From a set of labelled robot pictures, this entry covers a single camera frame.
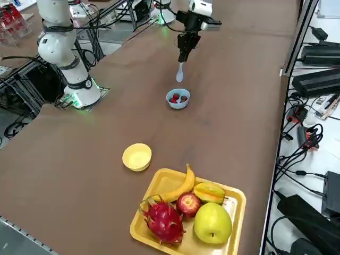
small bowl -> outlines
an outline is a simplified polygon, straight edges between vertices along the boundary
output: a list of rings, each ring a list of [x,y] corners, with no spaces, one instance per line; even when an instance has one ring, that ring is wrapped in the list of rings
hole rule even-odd
[[[149,146],[144,143],[135,143],[124,151],[123,164],[135,172],[140,172],[150,165],[151,155],[152,152]]]
[[[180,98],[177,100],[177,104],[174,104],[174,103],[169,101],[174,94],[180,95]],[[186,96],[188,99],[185,102],[179,103],[181,101],[182,96]],[[183,108],[185,108],[189,103],[189,99],[190,99],[190,92],[187,91],[186,89],[173,89],[173,90],[170,90],[168,92],[168,94],[166,94],[166,101],[168,102],[170,107],[173,108],[173,109],[183,109]]]

white spoon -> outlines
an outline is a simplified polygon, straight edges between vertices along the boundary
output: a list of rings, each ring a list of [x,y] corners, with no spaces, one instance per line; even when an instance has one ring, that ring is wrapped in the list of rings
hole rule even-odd
[[[181,82],[183,80],[183,70],[182,70],[182,66],[183,66],[183,62],[180,63],[180,68],[178,68],[178,72],[177,72],[177,75],[176,75],[176,80],[178,82]]]

connector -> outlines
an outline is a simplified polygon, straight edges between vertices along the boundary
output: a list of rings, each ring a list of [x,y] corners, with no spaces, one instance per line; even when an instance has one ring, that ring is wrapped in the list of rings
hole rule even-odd
[[[324,41],[328,38],[328,34],[322,28],[315,28],[310,26],[312,34],[320,41]]]

green apple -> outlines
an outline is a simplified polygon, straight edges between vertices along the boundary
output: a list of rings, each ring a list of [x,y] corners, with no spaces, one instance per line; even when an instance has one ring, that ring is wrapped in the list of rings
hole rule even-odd
[[[205,243],[225,243],[232,232],[232,220],[222,206],[210,202],[198,210],[194,220],[194,231]]]

dragon fruit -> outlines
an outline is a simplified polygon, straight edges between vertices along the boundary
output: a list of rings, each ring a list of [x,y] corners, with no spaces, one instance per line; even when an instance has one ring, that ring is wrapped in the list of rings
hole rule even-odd
[[[183,230],[182,215],[180,215],[171,203],[166,203],[160,197],[160,201],[148,198],[148,211],[143,211],[148,228],[159,239],[159,243],[181,243],[185,231]]]

